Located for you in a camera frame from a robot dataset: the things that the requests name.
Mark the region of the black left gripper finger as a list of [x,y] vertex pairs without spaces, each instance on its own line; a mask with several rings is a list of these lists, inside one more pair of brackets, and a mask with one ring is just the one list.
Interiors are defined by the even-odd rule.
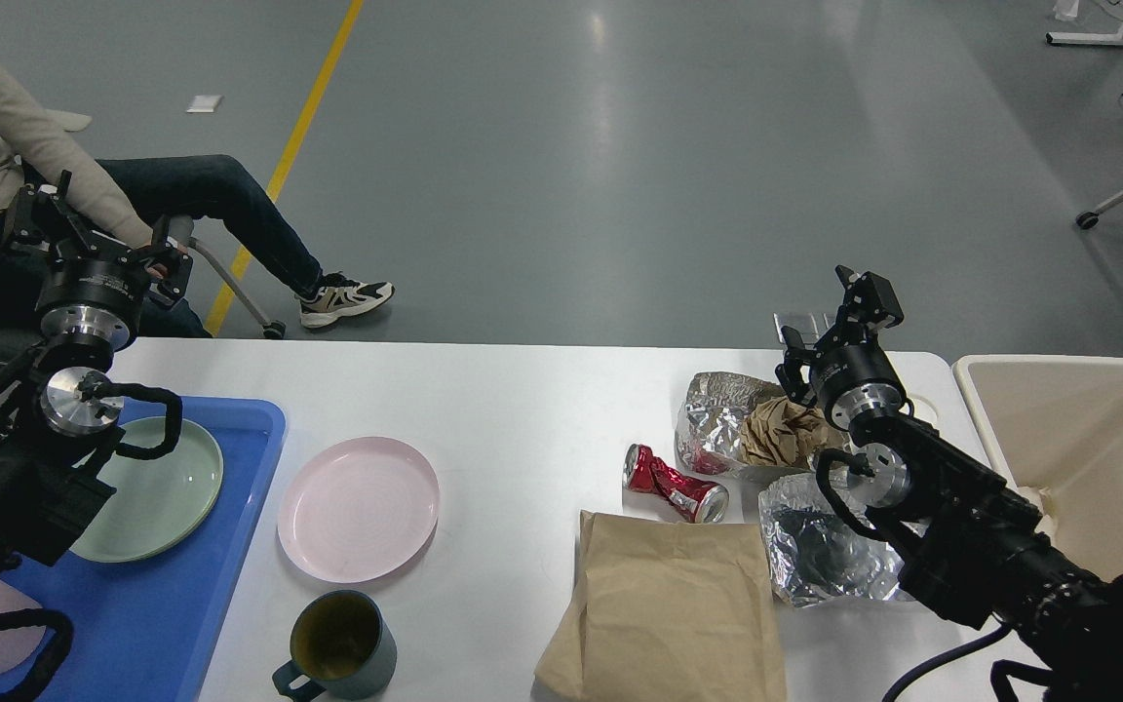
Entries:
[[133,264],[146,271],[146,297],[153,306],[171,310],[188,292],[192,256],[182,246],[193,231],[188,215],[162,216],[153,224],[150,244],[133,253]]
[[40,256],[94,256],[93,231],[67,204],[74,174],[60,174],[57,185],[27,183],[6,210],[3,250]]

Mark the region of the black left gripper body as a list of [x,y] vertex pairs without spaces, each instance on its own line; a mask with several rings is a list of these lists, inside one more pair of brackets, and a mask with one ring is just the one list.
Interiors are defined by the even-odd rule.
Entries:
[[119,245],[82,252],[74,237],[51,243],[36,317],[44,337],[137,337],[150,275]]

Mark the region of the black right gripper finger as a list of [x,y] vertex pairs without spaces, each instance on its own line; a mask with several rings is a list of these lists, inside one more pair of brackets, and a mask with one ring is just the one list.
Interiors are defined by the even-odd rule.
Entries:
[[792,403],[816,403],[814,388],[809,382],[807,371],[815,354],[802,334],[793,326],[780,326],[784,343],[783,363],[776,368],[777,382]]
[[836,311],[834,341],[839,347],[878,345],[879,335],[905,320],[900,297],[891,280],[866,271],[838,265],[836,276],[843,299]]

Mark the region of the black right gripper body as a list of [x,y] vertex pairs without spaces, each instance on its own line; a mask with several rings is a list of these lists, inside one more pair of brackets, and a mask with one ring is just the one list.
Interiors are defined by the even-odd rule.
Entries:
[[891,416],[905,408],[909,392],[878,345],[839,347],[824,341],[810,348],[815,357],[806,371],[816,403],[797,404],[819,409],[837,430],[850,430],[862,417]]

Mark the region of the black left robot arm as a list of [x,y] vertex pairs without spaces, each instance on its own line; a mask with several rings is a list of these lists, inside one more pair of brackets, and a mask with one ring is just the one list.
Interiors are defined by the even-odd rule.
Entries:
[[[37,338],[0,370],[0,574],[22,559],[53,566],[113,496],[99,478],[113,456],[157,459],[181,437],[182,400],[166,388],[112,381],[113,355],[138,337],[143,302],[173,307],[192,261],[168,240],[99,234],[70,208],[71,173],[53,191],[19,189],[6,215],[6,249],[34,249],[46,276],[34,319]],[[0,633],[39,627],[51,639],[3,701],[34,701],[74,640],[60,610],[0,613]]]

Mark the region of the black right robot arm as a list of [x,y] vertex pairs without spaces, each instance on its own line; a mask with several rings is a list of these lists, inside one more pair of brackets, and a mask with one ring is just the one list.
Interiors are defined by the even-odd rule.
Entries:
[[1076,565],[1039,532],[1032,502],[913,414],[878,341],[904,320],[891,281],[843,265],[836,276],[843,299],[833,323],[811,345],[784,325],[776,370],[793,403],[818,408],[852,443],[816,454],[818,489],[853,534],[900,555],[900,587],[917,603],[971,628],[999,623],[910,668],[885,699],[1016,633],[1039,665],[994,662],[999,701],[1017,698],[1017,681],[1039,685],[1047,701],[1123,701],[1123,574],[1104,581]]

